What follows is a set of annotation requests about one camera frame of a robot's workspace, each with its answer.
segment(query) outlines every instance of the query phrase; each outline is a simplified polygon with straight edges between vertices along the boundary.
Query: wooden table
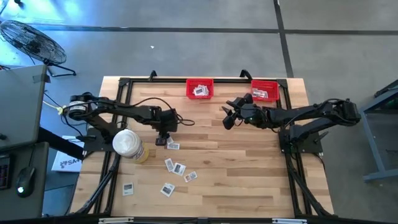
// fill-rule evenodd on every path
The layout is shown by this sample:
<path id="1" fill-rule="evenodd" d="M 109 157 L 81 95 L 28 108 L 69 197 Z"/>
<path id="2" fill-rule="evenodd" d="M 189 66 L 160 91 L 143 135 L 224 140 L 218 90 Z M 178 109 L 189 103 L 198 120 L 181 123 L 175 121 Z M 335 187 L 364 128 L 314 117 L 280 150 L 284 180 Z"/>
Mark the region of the wooden table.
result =
<path id="1" fill-rule="evenodd" d="M 120 77 L 104 77 L 100 95 L 115 99 Z M 307 106 L 304 81 L 288 78 L 293 108 Z M 156 96 L 167 101 L 194 126 L 178 126 L 172 133 L 180 150 L 155 146 L 157 133 L 150 126 L 128 119 L 150 149 L 148 160 L 140 165 L 122 159 L 119 167 L 112 216 L 132 217 L 293 217 L 292 199 L 285 158 L 280 153 L 277 134 L 242 124 L 226 130 L 221 106 L 250 92 L 250 84 L 216 83 L 211 100 L 189 100 L 184 83 L 135 83 L 131 104 Z M 259 105 L 276 106 L 270 103 Z M 167 107 L 157 100 L 145 105 Z M 111 114 L 103 114 L 111 120 Z M 71 212 L 78 210 L 98 185 L 103 152 L 84 160 L 78 178 Z M 167 172 L 164 160 L 185 164 L 185 174 L 196 171 L 198 178 L 185 183 L 183 177 Z M 307 185 L 326 210 L 333 213 L 321 162 L 311 154 L 302 154 Z M 123 183 L 134 183 L 134 195 L 122 196 Z M 166 183 L 176 186 L 170 198 L 160 193 Z M 297 192 L 304 211 L 301 191 Z M 106 203 L 108 188 L 103 197 Z"/>

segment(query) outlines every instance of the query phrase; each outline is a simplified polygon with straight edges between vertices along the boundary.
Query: computer mouse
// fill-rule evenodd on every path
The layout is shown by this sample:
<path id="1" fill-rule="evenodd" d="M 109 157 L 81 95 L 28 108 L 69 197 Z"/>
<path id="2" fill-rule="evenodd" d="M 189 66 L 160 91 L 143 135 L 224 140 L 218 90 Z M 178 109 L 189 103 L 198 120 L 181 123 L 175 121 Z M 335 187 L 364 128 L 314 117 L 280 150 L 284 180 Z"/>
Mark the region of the computer mouse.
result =
<path id="1" fill-rule="evenodd" d="M 20 197 L 28 197 L 32 194 L 34 190 L 34 178 L 35 178 L 35 168 L 25 167 L 23 168 L 18 176 L 16 183 L 17 195 Z"/>

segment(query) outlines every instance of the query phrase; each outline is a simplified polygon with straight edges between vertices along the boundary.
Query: plastic container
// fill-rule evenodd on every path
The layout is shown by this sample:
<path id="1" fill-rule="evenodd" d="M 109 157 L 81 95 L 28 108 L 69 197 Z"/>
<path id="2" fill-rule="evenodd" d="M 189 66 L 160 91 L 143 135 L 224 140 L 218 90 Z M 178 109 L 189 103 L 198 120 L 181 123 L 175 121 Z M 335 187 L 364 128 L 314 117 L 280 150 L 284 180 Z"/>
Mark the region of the plastic container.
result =
<path id="1" fill-rule="evenodd" d="M 198 85 L 205 85 L 209 90 L 208 96 L 195 96 L 193 90 L 198 87 Z M 187 97 L 191 100 L 195 99 L 211 99 L 214 95 L 214 81 L 210 78 L 188 78 L 187 79 Z"/>
<path id="2" fill-rule="evenodd" d="M 148 159 L 148 148 L 145 147 L 136 133 L 128 129 L 122 130 L 115 135 L 112 146 L 119 155 L 133 159 L 134 163 L 145 162 Z"/>
<path id="3" fill-rule="evenodd" d="M 279 100 L 279 86 L 277 82 L 272 81 L 251 81 L 251 93 L 253 94 L 253 89 L 263 90 L 268 93 L 268 98 L 263 98 L 260 96 L 253 96 L 255 101 L 277 101 Z"/>

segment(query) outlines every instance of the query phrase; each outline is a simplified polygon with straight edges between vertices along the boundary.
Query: fan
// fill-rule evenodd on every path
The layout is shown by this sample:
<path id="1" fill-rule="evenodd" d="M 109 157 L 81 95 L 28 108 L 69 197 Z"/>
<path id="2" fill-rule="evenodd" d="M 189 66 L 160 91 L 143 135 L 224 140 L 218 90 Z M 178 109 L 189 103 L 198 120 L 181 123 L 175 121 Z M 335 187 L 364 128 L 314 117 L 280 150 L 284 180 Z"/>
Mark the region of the fan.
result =
<path id="1" fill-rule="evenodd" d="M 67 61 L 64 49 L 37 29 L 18 21 L 8 20 L 0 23 L 0 33 L 6 41 L 28 56 L 43 62 L 47 66 L 56 66 L 72 72 L 54 75 L 48 69 L 52 77 L 76 75 L 74 70 L 60 66 Z"/>

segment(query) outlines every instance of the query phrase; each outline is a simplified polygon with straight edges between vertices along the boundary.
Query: gray floor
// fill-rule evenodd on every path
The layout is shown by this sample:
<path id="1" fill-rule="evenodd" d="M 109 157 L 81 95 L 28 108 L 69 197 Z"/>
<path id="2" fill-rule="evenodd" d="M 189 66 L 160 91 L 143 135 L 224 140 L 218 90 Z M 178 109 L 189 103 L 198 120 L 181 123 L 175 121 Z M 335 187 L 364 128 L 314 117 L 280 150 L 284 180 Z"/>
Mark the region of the gray floor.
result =
<path id="1" fill-rule="evenodd" d="M 280 0 L 286 29 L 397 30 L 395 0 Z M 277 28 L 272 0 L 29 1 L 10 2 L 0 19 L 36 24 L 120 27 Z M 77 77 L 52 78 L 49 95 L 61 104 L 85 91 L 98 94 L 104 75 L 286 77 L 278 34 L 45 31 L 66 50 L 64 64 Z M 381 35 L 287 35 L 294 77 L 304 78 L 311 103 L 351 98 L 359 106 L 397 78 L 398 37 Z M 0 64 L 31 65 L 0 42 Z M 51 108 L 42 126 L 73 135 Z M 323 140 L 326 175 L 335 213 L 341 217 L 396 222 L 398 179 L 365 184 L 376 171 L 362 124 L 334 127 Z M 76 175 L 48 171 L 44 212 L 62 215 Z M 56 206 L 49 198 L 63 201 Z"/>

